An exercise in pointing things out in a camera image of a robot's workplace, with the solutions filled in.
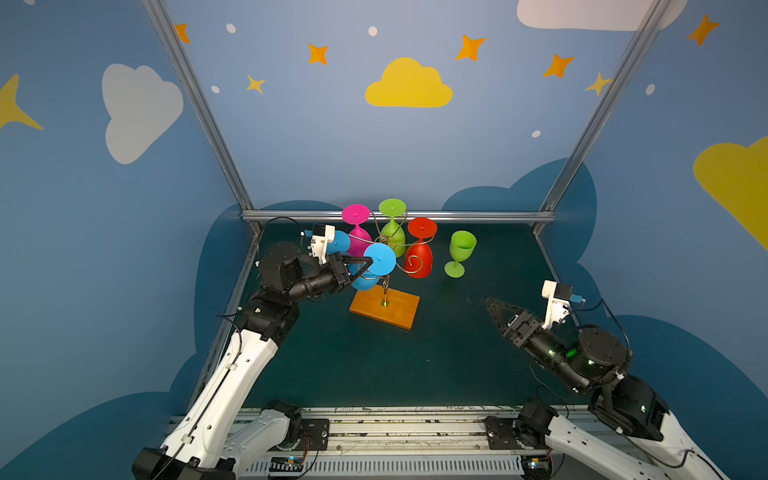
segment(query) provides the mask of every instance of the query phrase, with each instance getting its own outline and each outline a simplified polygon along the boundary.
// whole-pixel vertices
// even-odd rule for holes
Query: black cable
[[[240,327],[238,327],[237,324],[232,319],[227,318],[227,317],[235,316],[235,315],[236,315],[236,313],[234,313],[232,315],[216,315],[217,317],[219,317],[221,319],[225,319],[227,322],[231,323],[235,327],[235,330],[237,330],[237,336],[240,338],[240,345],[237,347],[237,354],[235,355],[234,360],[232,360],[232,363],[235,363],[237,361],[237,358],[243,352],[243,332],[240,330]],[[227,370],[224,373],[224,377],[221,379],[221,382],[219,382],[219,385],[216,387],[216,390],[214,390],[214,394],[212,396],[210,396],[210,400],[208,400],[208,403],[205,405],[205,408],[203,409],[203,412],[200,414],[200,416],[197,417],[197,421],[194,423],[194,425],[192,425],[192,429],[190,430],[189,433],[187,433],[187,436],[189,436],[189,437],[192,436],[192,432],[194,432],[194,430],[197,428],[197,424],[200,423],[200,419],[202,419],[203,415],[205,415],[205,412],[208,410],[208,407],[210,406],[211,402],[214,400],[214,397],[216,397],[216,394],[219,392],[219,389],[223,385],[224,380],[227,378],[227,375],[229,375],[230,372],[231,372],[231,370]],[[170,458],[170,460],[168,460],[165,463],[165,465],[163,465],[163,468],[160,469],[160,471],[157,473],[157,475],[155,475],[152,478],[152,480],[157,480],[160,477],[160,474],[163,473],[165,468],[168,467],[173,462],[173,460],[176,459],[176,457],[181,452],[181,449],[183,449],[185,445],[186,445],[186,443],[182,443],[179,446],[179,449],[176,451],[176,453],[174,453],[174,456],[172,456]]]
[[[256,240],[256,251],[253,254],[253,256],[256,258],[254,260],[255,263],[256,263],[256,268],[259,268],[259,262],[261,261],[261,253],[260,253],[261,239],[264,238],[264,232],[266,232],[266,226],[269,225],[270,223],[272,223],[273,220],[281,220],[281,219],[282,220],[290,220],[290,221],[294,222],[296,225],[299,226],[299,236],[300,236],[300,238],[299,238],[299,252],[303,253],[301,248],[304,246],[304,238],[306,238],[306,236],[304,235],[304,230],[301,227],[301,223],[299,223],[298,221],[294,220],[291,217],[274,217],[274,218],[270,218],[269,220],[264,222],[264,224],[261,226],[261,231],[259,232],[259,238],[258,238],[258,240]],[[253,283],[251,283],[250,288],[248,289],[248,295],[246,295],[246,297],[245,297],[246,301],[250,300],[250,296],[253,294],[253,289],[256,287],[256,281],[258,281],[260,276],[261,276],[261,270],[259,270],[259,274],[256,275],[255,279],[253,279]]]
[[[652,458],[654,461],[656,461],[656,462],[659,462],[660,464],[664,465],[664,466],[665,466],[665,467],[667,467],[667,468],[682,468],[682,467],[683,467],[683,465],[685,465],[685,461],[686,461],[686,460],[688,460],[688,454],[689,454],[689,453],[694,453],[694,454],[696,453],[696,452],[694,452],[694,451],[693,451],[693,450],[691,450],[691,449],[685,449],[685,450],[684,450],[684,453],[683,453],[683,461],[682,461],[682,462],[680,462],[680,463],[679,463],[679,464],[677,464],[677,465],[670,465],[670,464],[666,463],[664,460],[660,460],[660,459],[656,458],[655,456],[653,456],[652,454],[650,454],[650,453],[646,452],[646,451],[645,451],[645,450],[644,450],[642,447],[640,447],[640,446],[639,446],[637,443],[635,443],[635,442],[632,442],[632,440],[631,440],[629,437],[627,437],[626,435],[622,434],[621,436],[623,436],[624,438],[626,438],[626,439],[629,441],[629,443],[631,443],[632,445],[634,445],[634,447],[635,447],[636,449],[640,450],[640,451],[641,451],[641,452],[643,452],[645,455],[648,455],[648,456],[649,456],[649,457],[651,457],[651,458]]]
[[[299,226],[299,236],[301,237],[301,239],[299,240],[299,251],[301,251],[301,247],[304,246],[304,235],[303,235],[304,230],[301,227],[301,223],[299,223],[298,221],[294,220],[291,217],[274,217],[274,218],[270,218],[269,220],[264,222],[264,224],[261,226],[261,232],[259,233],[259,240],[256,241],[256,252],[255,252],[254,256],[256,257],[256,261],[257,262],[261,258],[261,256],[259,255],[259,248],[261,246],[261,239],[264,238],[264,232],[266,232],[266,226],[269,225],[270,223],[272,223],[275,220],[290,220],[290,221],[294,222],[296,225],[298,225]]]
[[[621,371],[626,372],[627,371],[627,365],[629,365],[629,360],[631,357],[632,349],[630,348],[629,344],[629,337],[627,336],[627,332],[624,331],[624,327],[621,326],[621,323],[619,323],[618,319],[614,315],[613,312],[611,312],[611,309],[608,307],[608,304],[605,303],[605,299],[600,299],[597,305],[593,306],[592,308],[584,309],[584,310],[576,310],[577,312],[591,312],[592,310],[597,309],[600,305],[605,307],[605,311],[608,312],[608,315],[612,318],[614,323],[616,323],[616,326],[619,328],[619,331],[621,332],[621,335],[624,336],[624,342],[627,344],[627,355],[624,357],[624,363],[621,365]]]
[[[704,462],[704,463],[706,463],[706,464],[707,464],[707,466],[709,466],[709,467],[712,469],[712,471],[713,471],[713,472],[715,472],[715,475],[717,475],[717,477],[718,477],[720,480],[725,480],[725,478],[723,478],[723,476],[720,474],[720,472],[718,472],[718,471],[717,471],[717,468],[714,468],[714,465],[712,465],[711,463],[709,463],[709,461],[707,461],[707,459],[706,459],[706,458],[704,458],[704,457],[702,457],[702,456],[700,456],[700,455],[696,455],[696,456],[697,456],[698,458],[701,458],[701,459],[703,460],[703,462]]]
[[[565,463],[565,454],[563,454],[563,458],[560,460],[560,465],[558,465],[558,469],[552,472],[552,475],[549,475],[549,480],[552,480],[555,475],[560,473],[560,471],[563,469],[563,464]]]
[[[317,456],[318,456],[318,454],[320,453],[320,444],[317,442],[317,440],[315,439],[315,437],[312,437],[312,436],[309,436],[309,435],[307,435],[307,434],[306,434],[306,432],[304,432],[304,435],[306,436],[306,443],[307,443],[307,445],[310,443],[310,439],[312,439],[312,440],[314,440],[314,441],[315,441],[315,445],[317,445],[317,450],[315,450],[315,458],[314,458],[314,460],[312,460],[312,465],[310,465],[310,467],[309,467],[307,470],[305,470],[304,472],[302,472],[302,473],[301,473],[301,475],[299,475],[298,477],[296,477],[294,480],[299,480],[299,478],[302,478],[304,475],[306,475],[307,473],[309,473],[309,472],[310,472],[310,470],[312,470],[312,467],[314,467],[314,466],[315,466],[315,462],[317,462]]]
[[[163,473],[165,469],[168,468],[168,466],[174,462],[174,460],[176,459],[176,456],[179,455],[179,452],[181,452],[181,449],[183,449],[185,445],[186,445],[185,443],[182,443],[181,446],[179,446],[179,449],[176,451],[176,453],[174,453],[174,456],[170,457],[170,460],[165,462],[165,465],[163,465],[163,468],[160,469],[157,475],[152,477],[152,480],[157,480],[158,478],[160,478],[160,474]]]
[[[234,320],[226,318],[225,316],[221,316],[221,318],[225,319],[227,322],[231,323],[235,327],[235,330],[237,330],[237,336],[240,338],[240,345],[237,346],[237,354],[235,355],[235,358],[231,362],[231,364],[234,365],[237,359],[240,358],[240,354],[243,352],[243,332],[240,330],[240,327],[237,326]],[[208,410],[208,407],[210,406],[210,404],[216,398],[216,394],[219,392],[219,389],[224,384],[224,380],[227,379],[227,376],[230,374],[231,371],[232,370],[227,369],[227,371],[224,372],[224,376],[221,377],[221,381],[219,382],[219,385],[217,385],[213,395],[210,396],[208,403],[205,405],[205,407],[203,408],[203,411],[197,417],[197,420],[195,421],[194,425],[192,425],[192,429],[190,430],[189,433],[187,433],[187,436],[189,437],[192,436],[192,432],[194,432],[194,430],[197,428],[197,424],[200,423],[200,420],[203,418],[203,415],[205,415],[205,412]]]
[[[549,390],[552,393],[552,395],[558,397],[561,400],[561,402],[563,402],[562,405],[565,407],[565,418],[567,419],[571,415],[571,410],[568,409],[568,405],[566,405],[565,399],[563,399],[563,397],[561,397],[557,393],[555,393],[555,391],[553,389],[549,388],[549,386],[546,383],[542,382],[536,376],[536,372],[533,371],[533,364],[535,362],[536,362],[536,360],[531,360],[530,362],[528,362],[528,369],[531,370],[531,373],[533,374],[533,378],[535,378],[539,383],[541,383],[541,385],[539,385],[539,386],[543,386],[544,388]],[[543,400],[541,400],[541,397],[538,396],[538,386],[536,387],[536,397],[539,399],[539,401],[541,401],[541,403],[547,403],[547,402],[544,402]]]

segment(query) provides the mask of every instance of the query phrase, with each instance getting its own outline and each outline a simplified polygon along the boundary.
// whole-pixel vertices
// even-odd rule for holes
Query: wooden base
[[[416,316],[416,308],[419,307],[419,298],[410,293],[389,289],[387,292],[389,306],[383,306],[383,300],[384,287],[376,285],[367,292],[358,292],[349,311],[410,330],[413,326],[413,317]]]

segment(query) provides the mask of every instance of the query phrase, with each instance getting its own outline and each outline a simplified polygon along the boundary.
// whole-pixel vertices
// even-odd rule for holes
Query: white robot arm
[[[275,445],[290,447],[300,439],[299,409],[277,401],[229,440],[227,435],[259,374],[298,319],[298,302],[339,292],[372,265],[368,257],[326,254],[334,229],[316,225],[314,230],[312,256],[283,242],[272,246],[260,261],[259,292],[233,321],[237,331],[221,362],[163,445],[143,449],[136,458],[132,471],[137,480],[234,480]],[[309,272],[304,272],[302,260],[312,267]],[[355,274],[350,273],[350,265],[357,265]]]
[[[664,414],[661,433],[664,440],[627,437],[657,459],[657,464],[637,458],[595,438],[549,406],[528,402],[513,421],[488,417],[486,428],[506,433],[507,441],[517,442],[524,448],[549,447],[564,453],[610,480],[727,480],[701,449],[688,437],[672,412]]]
[[[573,392],[589,395],[588,410],[656,465],[645,464],[578,430],[553,409],[536,402],[526,404],[515,420],[514,440],[571,455],[611,479],[726,480],[686,434],[666,402],[646,382],[629,374],[632,352],[626,334],[624,346],[599,326],[577,326],[575,341],[566,345],[550,331],[570,314],[569,302],[583,302],[571,290],[569,285],[545,282],[541,294],[549,301],[544,322],[526,309],[498,300],[487,300],[486,306],[500,333],[515,348],[531,355]],[[606,310],[613,317],[607,306]]]

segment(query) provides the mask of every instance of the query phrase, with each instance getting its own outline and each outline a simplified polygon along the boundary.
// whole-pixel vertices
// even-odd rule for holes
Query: white cloud
[[[672,0],[661,20],[664,28],[688,0]],[[520,0],[518,18],[533,28],[635,31],[653,0]]]
[[[121,164],[136,161],[179,118],[184,97],[176,84],[163,81],[146,65],[136,70],[113,64],[101,79],[107,125],[107,149]]]

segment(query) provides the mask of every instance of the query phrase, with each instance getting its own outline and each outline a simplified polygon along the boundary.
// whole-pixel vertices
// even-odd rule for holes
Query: green wine glass
[[[445,273],[453,278],[464,275],[464,266],[460,262],[466,261],[475,251],[478,239],[467,230],[459,230],[451,235],[451,258],[454,260],[445,264]]]

